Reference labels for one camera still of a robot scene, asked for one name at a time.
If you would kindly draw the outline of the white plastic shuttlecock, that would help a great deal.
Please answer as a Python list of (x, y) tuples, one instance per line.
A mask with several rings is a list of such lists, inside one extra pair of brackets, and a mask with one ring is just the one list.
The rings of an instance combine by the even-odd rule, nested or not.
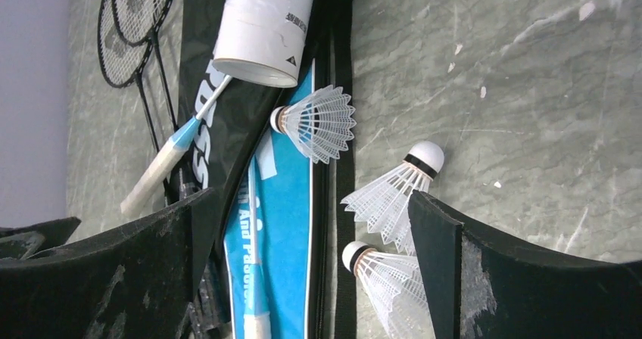
[(428, 191), (443, 165), (441, 147), (418, 142), (398, 166), (353, 191), (341, 203), (345, 211), (354, 213), (355, 222), (366, 224), (368, 233), (378, 233), (384, 244), (394, 244), (399, 253), (414, 256), (408, 204), (414, 191)]
[(289, 137), (297, 150), (313, 163), (328, 164), (348, 150), (354, 139), (355, 107), (341, 86), (328, 85), (270, 114), (270, 125)]
[(434, 334), (415, 256), (386, 253), (362, 241), (352, 241), (343, 248), (341, 261), (361, 282), (390, 338), (427, 338)]

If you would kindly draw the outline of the blue white badminton racket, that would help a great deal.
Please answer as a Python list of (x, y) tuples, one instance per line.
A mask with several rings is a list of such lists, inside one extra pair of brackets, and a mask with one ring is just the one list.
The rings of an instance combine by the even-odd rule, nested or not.
[[(352, 10), (353, 0), (313, 0), (312, 33), (304, 48), (303, 71), (310, 70), (313, 60), (319, 59), (329, 42), (330, 31), (339, 30)], [(213, 49), (223, 15), (224, 0), (183, 0), (182, 41), (179, 64), (179, 119), (197, 111), (196, 104), (205, 102), (214, 92)], [(178, 167), (186, 165), (200, 190), (210, 190), (210, 232), (194, 229), (201, 241), (194, 250), (195, 262), (210, 260), (211, 273), (222, 283), (226, 277), (224, 233), (229, 223), (232, 203), (249, 164), (267, 128), (270, 112), (282, 106), (296, 88), (282, 89), (259, 86), (250, 82), (232, 82), (209, 110), (213, 125), (205, 120), (195, 124), (196, 137), (204, 138), (211, 147), (207, 157), (203, 149), (188, 138), (183, 153), (175, 148), (162, 148), (161, 158), (152, 162), (156, 178), (178, 179)]]

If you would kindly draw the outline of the black badminton racket right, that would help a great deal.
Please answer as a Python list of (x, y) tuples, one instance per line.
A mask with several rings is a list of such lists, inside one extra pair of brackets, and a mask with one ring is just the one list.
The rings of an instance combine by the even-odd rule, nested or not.
[(115, 13), (117, 32), (125, 42), (131, 46), (150, 42), (153, 46), (164, 87), (168, 114), (173, 128), (178, 129), (159, 43), (159, 33), (173, 0), (111, 0), (111, 3)]

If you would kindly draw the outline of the black racket cover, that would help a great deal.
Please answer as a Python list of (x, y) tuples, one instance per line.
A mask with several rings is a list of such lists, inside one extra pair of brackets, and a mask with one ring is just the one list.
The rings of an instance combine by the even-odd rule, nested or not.
[[(351, 22), (354, 0), (313, 0), (312, 29), (307, 34), (301, 62), (321, 82), (335, 79), (346, 91), (352, 88)], [(181, 61), (179, 66), (179, 120), (185, 120), (204, 101), (214, 85), (213, 50), (223, 15), (224, 0), (183, 0)], [(212, 188), (214, 236), (210, 258), (217, 271), (225, 262), (223, 233), (231, 225), (232, 200), (242, 183), (244, 168), (257, 150), (260, 134), (267, 131), (268, 115), (284, 105), (293, 89), (233, 82), (213, 109), (213, 123), (197, 136), (204, 146), (192, 145), (188, 156), (202, 188)], [(329, 338), (330, 170), (315, 168), (313, 194), (319, 198), (320, 222), (313, 225), (312, 307), (305, 312), (304, 330), (314, 338)]]

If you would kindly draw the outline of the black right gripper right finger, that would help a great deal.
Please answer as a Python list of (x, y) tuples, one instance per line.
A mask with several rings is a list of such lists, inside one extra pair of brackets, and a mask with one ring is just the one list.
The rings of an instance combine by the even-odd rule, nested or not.
[(408, 213), (438, 338), (639, 338), (641, 263), (532, 244), (415, 191)]

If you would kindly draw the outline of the black badminton racket left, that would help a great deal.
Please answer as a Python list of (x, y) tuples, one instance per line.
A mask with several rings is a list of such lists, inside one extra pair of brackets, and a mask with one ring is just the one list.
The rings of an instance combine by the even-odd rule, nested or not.
[(152, 45), (150, 42), (144, 42), (143, 45), (132, 46), (118, 35), (112, 0), (101, 0), (98, 12), (97, 50), (101, 73), (109, 86), (124, 89), (136, 84), (151, 142), (158, 151), (160, 148), (142, 82), (143, 70), (151, 55)]

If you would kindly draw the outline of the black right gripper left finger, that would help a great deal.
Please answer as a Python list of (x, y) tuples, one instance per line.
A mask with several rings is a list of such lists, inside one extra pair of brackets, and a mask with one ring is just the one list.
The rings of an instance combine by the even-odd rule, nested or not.
[(208, 188), (26, 260), (1, 262), (3, 338), (181, 338), (215, 235)]

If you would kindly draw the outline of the black badminton racket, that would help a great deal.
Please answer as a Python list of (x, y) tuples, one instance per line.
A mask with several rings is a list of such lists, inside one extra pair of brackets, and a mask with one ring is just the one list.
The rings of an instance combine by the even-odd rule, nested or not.
[(173, 128), (178, 129), (159, 43), (159, 33), (173, 0), (111, 0), (111, 3), (115, 13), (117, 32), (125, 42), (131, 46), (150, 42), (153, 46), (164, 87), (168, 114)]
[(132, 46), (118, 35), (112, 0), (101, 0), (98, 12), (97, 50), (101, 73), (109, 86), (124, 89), (136, 84), (151, 142), (158, 151), (160, 148), (142, 82), (143, 70), (151, 55), (152, 45), (150, 42), (144, 42), (143, 45)]

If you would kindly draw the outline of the white shuttlecock tube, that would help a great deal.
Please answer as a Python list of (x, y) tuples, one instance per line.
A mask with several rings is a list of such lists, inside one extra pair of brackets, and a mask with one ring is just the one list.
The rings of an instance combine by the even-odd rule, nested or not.
[(262, 86), (295, 87), (312, 4), (313, 0), (225, 0), (214, 67)]

